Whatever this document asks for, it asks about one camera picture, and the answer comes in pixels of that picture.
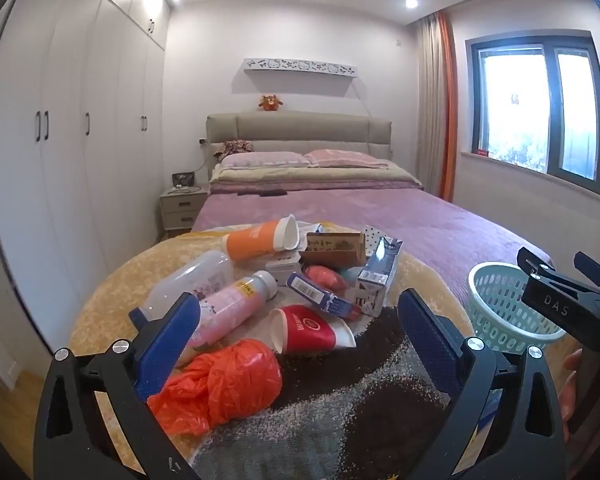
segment window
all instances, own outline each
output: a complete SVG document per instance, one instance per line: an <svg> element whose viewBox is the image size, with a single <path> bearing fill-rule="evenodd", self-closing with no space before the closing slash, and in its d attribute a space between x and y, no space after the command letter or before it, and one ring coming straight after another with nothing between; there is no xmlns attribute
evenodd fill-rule
<svg viewBox="0 0 600 480"><path fill-rule="evenodd" d="M593 40L529 36L472 45L473 152L600 194L600 66Z"/></svg>

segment curtain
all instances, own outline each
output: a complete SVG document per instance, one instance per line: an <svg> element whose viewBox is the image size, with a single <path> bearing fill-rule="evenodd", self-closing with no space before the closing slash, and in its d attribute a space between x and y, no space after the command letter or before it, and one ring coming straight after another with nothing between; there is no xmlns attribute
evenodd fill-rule
<svg viewBox="0 0 600 480"><path fill-rule="evenodd" d="M453 35L442 12L419 22L416 172L425 191L453 198L458 145L458 85Z"/></svg>

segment plastic bottle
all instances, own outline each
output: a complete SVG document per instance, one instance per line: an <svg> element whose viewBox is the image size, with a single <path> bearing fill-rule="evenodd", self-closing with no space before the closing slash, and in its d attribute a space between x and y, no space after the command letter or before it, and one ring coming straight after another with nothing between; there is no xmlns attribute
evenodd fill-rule
<svg viewBox="0 0 600 480"><path fill-rule="evenodd" d="M213 344L260 310L278 291L275 278L259 270L200 301L200 324L188 345Z"/></svg>
<svg viewBox="0 0 600 480"><path fill-rule="evenodd" d="M234 267L221 251L207 251L158 282L146 299L142 312L151 321L160 319L183 292L199 300L225 288L234 280Z"/></svg>

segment nightstand drawer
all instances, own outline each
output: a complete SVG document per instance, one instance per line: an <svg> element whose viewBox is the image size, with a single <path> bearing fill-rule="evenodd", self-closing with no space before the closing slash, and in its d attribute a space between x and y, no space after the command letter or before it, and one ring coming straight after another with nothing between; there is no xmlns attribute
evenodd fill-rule
<svg viewBox="0 0 600 480"><path fill-rule="evenodd" d="M191 228L199 214L200 210L162 213L162 222L165 230Z"/></svg>
<svg viewBox="0 0 600 480"><path fill-rule="evenodd" d="M200 211L206 200L206 194L175 194L163 196L160 199L164 213L176 213L180 211Z"/></svg>

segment human hand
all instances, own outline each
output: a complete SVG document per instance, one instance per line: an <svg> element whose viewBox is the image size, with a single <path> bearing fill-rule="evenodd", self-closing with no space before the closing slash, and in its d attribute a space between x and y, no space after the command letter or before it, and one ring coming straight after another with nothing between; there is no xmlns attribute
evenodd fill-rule
<svg viewBox="0 0 600 480"><path fill-rule="evenodd" d="M576 374L582 361L582 349L576 350L573 354L568 356L562 364L567 370L572 370L569 378L564 384L564 388L558 396L558 402L560 403L560 413L562 415L562 429L564 431L564 441L568 442L571 435L567 427L567 422L573 416L576 405ZM577 460L574 466L569 471L569 478L573 477L579 467L588 460L596 448L600 445L600 430L593 437L591 443L587 447L586 451L581 456L580 460Z"/></svg>

